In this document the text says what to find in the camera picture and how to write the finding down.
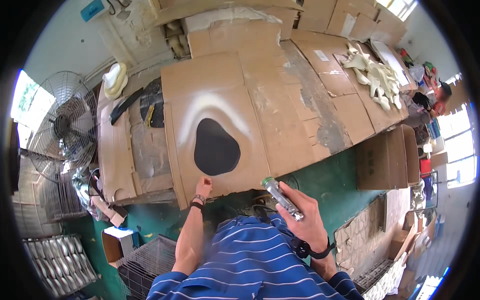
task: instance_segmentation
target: white wall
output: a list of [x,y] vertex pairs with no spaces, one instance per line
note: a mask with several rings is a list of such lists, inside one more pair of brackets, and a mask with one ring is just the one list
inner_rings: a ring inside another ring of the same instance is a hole
[[65,1],[38,38],[24,66],[24,71],[38,84],[60,71],[85,76],[112,56],[96,25],[86,23],[80,16],[88,2]]
[[407,33],[398,43],[398,47],[405,48],[410,57],[420,64],[425,61],[431,62],[444,81],[460,72],[442,33],[420,4],[408,16],[405,23]]

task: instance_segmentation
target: label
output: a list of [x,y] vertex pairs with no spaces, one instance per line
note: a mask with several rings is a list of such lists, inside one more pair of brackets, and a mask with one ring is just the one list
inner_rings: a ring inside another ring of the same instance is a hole
[[321,50],[314,50],[315,54],[320,58],[322,61],[330,61],[328,57],[321,51]]

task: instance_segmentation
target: plastic bag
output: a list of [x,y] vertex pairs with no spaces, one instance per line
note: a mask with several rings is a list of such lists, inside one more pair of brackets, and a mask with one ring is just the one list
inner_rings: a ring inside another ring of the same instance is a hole
[[425,69],[422,65],[414,65],[408,69],[408,72],[410,73],[410,76],[412,76],[413,80],[420,82],[423,80]]

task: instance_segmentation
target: hand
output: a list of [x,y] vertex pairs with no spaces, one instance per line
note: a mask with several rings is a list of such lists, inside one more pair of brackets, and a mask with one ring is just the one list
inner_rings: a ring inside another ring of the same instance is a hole
[[303,219],[297,222],[285,208],[277,204],[276,209],[285,219],[288,228],[297,238],[307,242],[313,252],[325,251],[328,246],[328,235],[318,211],[317,201],[298,190],[291,189],[284,182],[280,182],[280,189],[304,214]]
[[210,195],[211,191],[212,191],[212,180],[206,176],[201,176],[200,179],[198,180],[195,194],[208,198],[208,195]]

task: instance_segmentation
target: yellow piece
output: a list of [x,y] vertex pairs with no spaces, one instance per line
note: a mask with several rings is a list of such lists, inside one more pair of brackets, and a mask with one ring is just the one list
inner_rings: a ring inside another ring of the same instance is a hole
[[145,117],[145,126],[150,128],[150,121],[152,120],[152,115],[153,115],[153,111],[155,109],[155,105],[150,105],[150,107],[148,108],[148,112],[147,112],[147,116]]

